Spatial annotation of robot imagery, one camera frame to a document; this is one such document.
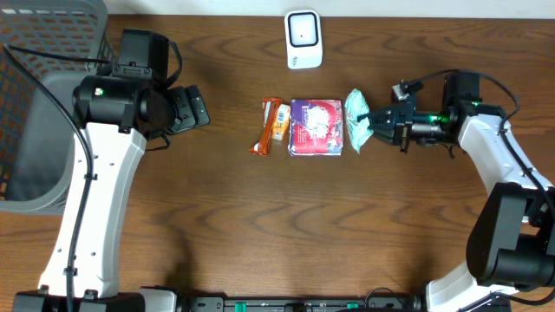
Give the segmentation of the teal snack packet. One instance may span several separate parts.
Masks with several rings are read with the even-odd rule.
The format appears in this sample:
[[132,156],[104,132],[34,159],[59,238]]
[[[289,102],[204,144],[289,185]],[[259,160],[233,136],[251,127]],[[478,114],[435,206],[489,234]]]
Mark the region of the teal snack packet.
[[355,88],[350,92],[345,100],[344,111],[349,141],[354,150],[359,153],[361,147],[374,134],[374,131],[369,128],[369,106],[360,90]]

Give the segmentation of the red purple noodle packet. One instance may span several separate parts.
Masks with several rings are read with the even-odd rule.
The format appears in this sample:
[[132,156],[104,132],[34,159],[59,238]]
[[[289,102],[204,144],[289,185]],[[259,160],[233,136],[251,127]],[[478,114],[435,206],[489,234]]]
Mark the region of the red purple noodle packet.
[[340,156],[343,150],[341,101],[293,100],[290,133],[291,156]]

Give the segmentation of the orange snack bar wrapper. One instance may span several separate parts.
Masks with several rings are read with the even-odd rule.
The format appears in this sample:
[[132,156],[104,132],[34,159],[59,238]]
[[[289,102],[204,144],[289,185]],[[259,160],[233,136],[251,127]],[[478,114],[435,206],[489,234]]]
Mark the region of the orange snack bar wrapper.
[[250,153],[266,156],[270,152],[271,137],[274,120],[276,119],[278,109],[283,104],[283,99],[278,97],[264,97],[263,105],[263,122],[264,129],[259,142],[249,149]]

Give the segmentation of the small orange yellow packet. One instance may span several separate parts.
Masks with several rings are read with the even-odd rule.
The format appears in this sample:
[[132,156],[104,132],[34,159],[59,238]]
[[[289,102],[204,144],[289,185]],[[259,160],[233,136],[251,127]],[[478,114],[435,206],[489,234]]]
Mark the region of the small orange yellow packet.
[[281,104],[276,112],[276,117],[272,123],[271,137],[274,140],[283,140],[289,130],[291,119],[291,107]]

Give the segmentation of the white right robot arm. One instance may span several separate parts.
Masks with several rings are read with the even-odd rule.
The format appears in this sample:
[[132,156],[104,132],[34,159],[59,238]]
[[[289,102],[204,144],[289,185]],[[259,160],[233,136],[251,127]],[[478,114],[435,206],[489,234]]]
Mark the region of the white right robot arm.
[[374,136],[403,153],[411,143],[459,147],[467,154],[486,188],[487,200],[468,237],[466,259],[440,279],[427,283],[421,297],[402,304],[405,311],[507,311],[512,303],[542,306],[521,292],[554,287],[554,185],[527,158],[499,105],[480,95],[481,80],[515,95],[490,75],[465,69],[441,71],[441,110],[417,110],[424,79],[401,81],[392,103],[358,116]]

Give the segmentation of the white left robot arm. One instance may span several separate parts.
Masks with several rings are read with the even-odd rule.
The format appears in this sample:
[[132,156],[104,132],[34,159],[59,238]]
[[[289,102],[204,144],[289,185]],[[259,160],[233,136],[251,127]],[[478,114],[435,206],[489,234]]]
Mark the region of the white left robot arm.
[[178,292],[120,289],[119,252],[130,187],[149,140],[207,125],[199,89],[177,85],[168,59],[175,42],[150,30],[125,29],[117,62],[86,76],[64,111],[75,153],[62,224],[35,290],[15,295],[16,311],[167,311]]

